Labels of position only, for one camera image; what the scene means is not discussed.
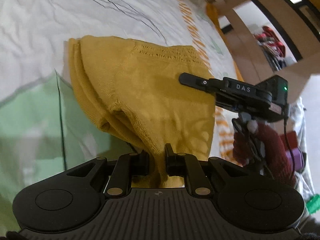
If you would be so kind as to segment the hand in dark red glove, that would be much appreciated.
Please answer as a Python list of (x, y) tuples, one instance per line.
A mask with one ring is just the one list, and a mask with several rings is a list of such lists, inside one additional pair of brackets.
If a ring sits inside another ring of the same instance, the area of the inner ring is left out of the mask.
[[(264, 144), (264, 160), (274, 179), (294, 187), (296, 178), (292, 174), (292, 167), (279, 134), (270, 126), (255, 120), (249, 121), (247, 128), (253, 137)], [(233, 157), (242, 166), (245, 166), (247, 161), (253, 157), (245, 136), (239, 132), (234, 133)]]

